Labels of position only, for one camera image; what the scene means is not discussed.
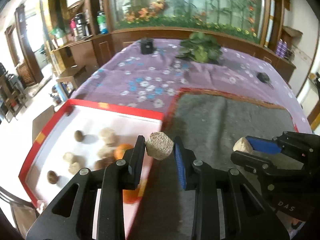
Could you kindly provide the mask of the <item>orange fruit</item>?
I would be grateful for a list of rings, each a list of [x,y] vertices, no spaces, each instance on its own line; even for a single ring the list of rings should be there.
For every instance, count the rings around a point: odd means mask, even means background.
[[[115,158],[116,160],[122,159],[123,156],[124,156],[124,154],[125,154],[125,152],[126,152],[127,150],[132,149],[132,148],[134,148],[134,146],[131,145],[131,144],[120,144],[120,145],[117,146],[116,149],[114,150],[114,153],[113,153],[113,154],[114,154],[114,158]]]
[[[135,190],[123,190],[123,202],[125,204],[133,204],[142,198],[147,180],[142,180]]]

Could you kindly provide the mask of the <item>white banana chunk in tray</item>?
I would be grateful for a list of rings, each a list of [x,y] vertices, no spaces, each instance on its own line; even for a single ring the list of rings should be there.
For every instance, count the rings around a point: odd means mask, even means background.
[[[116,133],[111,128],[103,128],[99,134],[105,145],[113,145],[116,142]]]

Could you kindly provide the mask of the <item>grey felt mat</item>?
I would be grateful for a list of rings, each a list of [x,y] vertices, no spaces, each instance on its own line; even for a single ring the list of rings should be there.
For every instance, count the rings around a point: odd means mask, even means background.
[[[184,90],[172,104],[165,133],[215,171],[220,239],[317,239],[319,207],[307,221],[272,207],[262,195],[262,177],[231,161],[234,144],[246,136],[272,140],[296,132],[288,111],[266,103],[236,100],[201,90]],[[281,153],[254,151],[277,168],[303,164]],[[158,162],[146,188],[129,239],[191,239],[195,192],[182,189],[174,149]]]

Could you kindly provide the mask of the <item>red white tray box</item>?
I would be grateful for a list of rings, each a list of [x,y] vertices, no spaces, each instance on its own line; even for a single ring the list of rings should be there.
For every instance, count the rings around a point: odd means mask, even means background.
[[[161,129],[163,114],[145,109],[69,99],[53,115],[37,136],[19,174],[19,179],[33,204],[44,200],[46,209],[29,229],[27,239],[100,239],[100,195],[105,169],[94,170],[105,146],[100,137],[103,128],[116,133],[114,150],[120,144],[135,147],[137,137],[145,141]],[[82,142],[75,131],[84,134]],[[69,173],[63,160],[71,152],[82,169]],[[140,182],[148,180],[153,159],[144,153]],[[56,184],[47,180],[48,171],[59,176]],[[125,238],[129,235],[139,201],[123,202]]]

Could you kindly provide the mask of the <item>brown round fruit in tray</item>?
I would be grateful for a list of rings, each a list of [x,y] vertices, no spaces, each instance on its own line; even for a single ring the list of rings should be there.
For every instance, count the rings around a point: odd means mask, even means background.
[[[74,133],[74,138],[77,142],[82,142],[84,139],[84,134],[80,130],[77,130]]]

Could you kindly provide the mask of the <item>black car key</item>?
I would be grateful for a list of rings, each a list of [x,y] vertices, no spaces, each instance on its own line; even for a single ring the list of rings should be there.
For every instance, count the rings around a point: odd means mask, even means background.
[[[266,73],[258,72],[257,78],[260,82],[270,86],[273,89],[270,77]]]

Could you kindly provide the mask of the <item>purple floral tablecloth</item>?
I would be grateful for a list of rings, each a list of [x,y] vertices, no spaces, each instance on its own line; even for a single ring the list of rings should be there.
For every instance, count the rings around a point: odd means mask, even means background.
[[[197,63],[176,57],[179,40],[155,39],[153,44],[150,55],[141,54],[139,42],[123,48],[72,98],[164,113],[181,88],[204,88],[282,106],[298,131],[311,132],[293,91],[271,64],[229,48],[221,48],[217,64]],[[258,80],[258,72],[270,77],[273,89]]]

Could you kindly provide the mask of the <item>wooden stool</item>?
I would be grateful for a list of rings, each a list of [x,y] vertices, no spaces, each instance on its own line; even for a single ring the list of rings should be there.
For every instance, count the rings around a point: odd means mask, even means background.
[[[61,99],[66,101],[87,79],[86,66],[72,66],[65,69],[57,78],[57,91]]]

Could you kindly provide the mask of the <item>green leafy vegetable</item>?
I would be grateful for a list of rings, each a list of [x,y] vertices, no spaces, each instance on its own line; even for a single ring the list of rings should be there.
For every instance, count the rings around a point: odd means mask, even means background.
[[[218,63],[221,55],[221,46],[215,37],[202,32],[193,32],[188,39],[180,41],[176,57],[198,63]]]

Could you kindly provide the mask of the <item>wooden chair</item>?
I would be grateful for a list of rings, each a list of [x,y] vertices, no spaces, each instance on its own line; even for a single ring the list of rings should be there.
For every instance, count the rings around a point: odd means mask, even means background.
[[[13,118],[17,119],[22,108],[26,108],[26,96],[8,79],[8,72],[1,75],[1,117],[8,123]]]

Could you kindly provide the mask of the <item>black cylindrical holder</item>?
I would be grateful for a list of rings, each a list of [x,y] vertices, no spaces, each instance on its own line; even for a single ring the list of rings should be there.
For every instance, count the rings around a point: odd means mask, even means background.
[[[141,54],[150,55],[153,53],[154,47],[153,47],[153,39],[152,38],[144,37],[144,38],[140,39],[139,43],[140,43]]]

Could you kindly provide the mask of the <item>glass display cabinet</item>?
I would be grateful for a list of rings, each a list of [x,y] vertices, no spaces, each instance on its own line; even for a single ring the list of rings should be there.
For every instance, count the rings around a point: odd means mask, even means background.
[[[265,0],[110,0],[110,11],[116,29],[204,29],[259,43]]]

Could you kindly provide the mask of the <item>black thermos jug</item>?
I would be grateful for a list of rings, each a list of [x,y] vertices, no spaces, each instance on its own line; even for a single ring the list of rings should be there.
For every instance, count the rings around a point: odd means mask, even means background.
[[[76,29],[77,29],[78,35],[81,38],[88,37],[89,30],[88,30],[88,26],[87,26],[87,22],[86,22],[84,13],[81,12],[81,13],[76,14],[74,17],[74,21],[76,24]]]

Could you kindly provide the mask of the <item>green plastic bottle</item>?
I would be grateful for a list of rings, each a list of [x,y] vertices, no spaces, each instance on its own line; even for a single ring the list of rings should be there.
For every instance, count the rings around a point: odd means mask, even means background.
[[[106,17],[103,11],[98,11],[97,23],[98,23],[100,33],[107,34],[108,29],[107,29]]]

